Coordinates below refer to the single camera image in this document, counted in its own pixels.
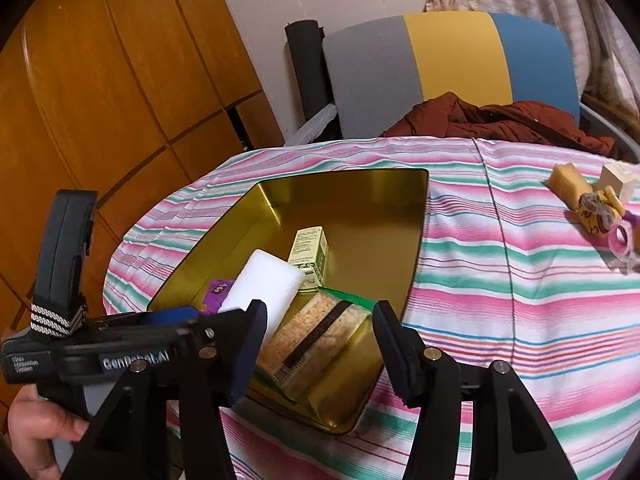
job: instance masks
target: human hand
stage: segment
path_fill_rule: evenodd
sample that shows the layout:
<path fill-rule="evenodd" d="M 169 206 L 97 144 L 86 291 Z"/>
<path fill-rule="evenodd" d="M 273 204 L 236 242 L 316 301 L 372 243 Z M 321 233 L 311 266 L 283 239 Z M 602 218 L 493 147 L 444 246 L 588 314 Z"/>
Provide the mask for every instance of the human hand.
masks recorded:
<path fill-rule="evenodd" d="M 42 400 L 36 386 L 22 387 L 9 409 L 9 439 L 16 458 L 33 480 L 60 480 L 49 440 L 82 439 L 89 423 L 57 404 Z"/>

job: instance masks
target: striped bedsheet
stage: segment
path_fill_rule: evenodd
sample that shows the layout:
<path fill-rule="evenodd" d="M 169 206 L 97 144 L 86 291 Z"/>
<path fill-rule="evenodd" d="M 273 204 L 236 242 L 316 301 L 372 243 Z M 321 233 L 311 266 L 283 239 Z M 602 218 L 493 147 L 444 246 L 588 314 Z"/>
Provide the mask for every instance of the striped bedsheet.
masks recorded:
<path fill-rule="evenodd" d="M 608 478 L 640 428 L 640 274 L 545 186 L 554 164 L 596 180 L 607 159 L 561 148 L 427 137 L 328 142 L 235 156 L 132 227 L 110 263 L 109 313 L 144 310 L 199 238 L 255 182 L 354 168 L 427 168 L 403 322 L 460 362 L 510 362 L 582 480 Z M 640 194 L 630 209 L 640 213 Z M 329 438 L 247 399 L 223 423 L 238 478 L 400 479 L 418 419 L 382 374 L 356 429 Z M 177 425 L 175 413 L 170 424 Z M 457 478 L 470 461 L 463 408 Z"/>

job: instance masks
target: wooden block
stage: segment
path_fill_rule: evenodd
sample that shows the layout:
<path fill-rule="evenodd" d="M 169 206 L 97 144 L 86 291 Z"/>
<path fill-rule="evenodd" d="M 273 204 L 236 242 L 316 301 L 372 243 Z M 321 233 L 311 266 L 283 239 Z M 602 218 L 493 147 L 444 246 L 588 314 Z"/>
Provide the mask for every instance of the wooden block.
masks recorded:
<path fill-rule="evenodd" d="M 582 174 L 571 164 L 558 164 L 546 183 L 571 210 L 578 209 L 580 197 L 593 191 Z"/>
<path fill-rule="evenodd" d="M 230 156 L 242 153 L 242 144 L 229 117 L 222 113 L 181 137 L 174 150 L 190 179 L 197 180 Z"/>
<path fill-rule="evenodd" d="M 254 148 L 282 146 L 284 139 L 264 92 L 238 105 L 238 114 Z"/>
<path fill-rule="evenodd" d="M 593 187 L 597 190 L 604 190 L 607 186 L 611 186 L 620 202 L 624 204 L 633 198 L 634 188 L 639 180 L 640 176 L 626 164 L 612 162 L 602 167 L 600 179 Z"/>

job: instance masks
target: brown cloth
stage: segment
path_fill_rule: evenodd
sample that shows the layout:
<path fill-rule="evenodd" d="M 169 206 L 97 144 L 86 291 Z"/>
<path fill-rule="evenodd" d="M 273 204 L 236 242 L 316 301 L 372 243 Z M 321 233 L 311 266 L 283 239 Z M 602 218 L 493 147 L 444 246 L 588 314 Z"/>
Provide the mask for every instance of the brown cloth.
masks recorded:
<path fill-rule="evenodd" d="M 537 101 L 481 108 L 452 92 L 415 105 L 383 137 L 432 136 L 465 139 L 510 140 L 573 148 L 611 156 L 611 137 L 589 137 L 575 125 L 574 116 Z"/>

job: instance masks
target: blue object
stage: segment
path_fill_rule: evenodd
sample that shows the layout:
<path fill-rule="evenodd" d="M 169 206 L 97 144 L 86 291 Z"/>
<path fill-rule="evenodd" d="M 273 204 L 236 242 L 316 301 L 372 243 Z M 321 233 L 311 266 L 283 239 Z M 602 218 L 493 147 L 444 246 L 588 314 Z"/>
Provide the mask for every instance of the blue object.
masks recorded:
<path fill-rule="evenodd" d="M 513 101 L 541 101 L 580 118 L 574 62 L 562 32 L 531 18 L 489 13 L 502 41 Z"/>
<path fill-rule="evenodd" d="M 179 306 L 169 310 L 148 312 L 140 324 L 142 325 L 178 325 L 190 319 L 198 319 L 199 311 L 192 306 Z"/>

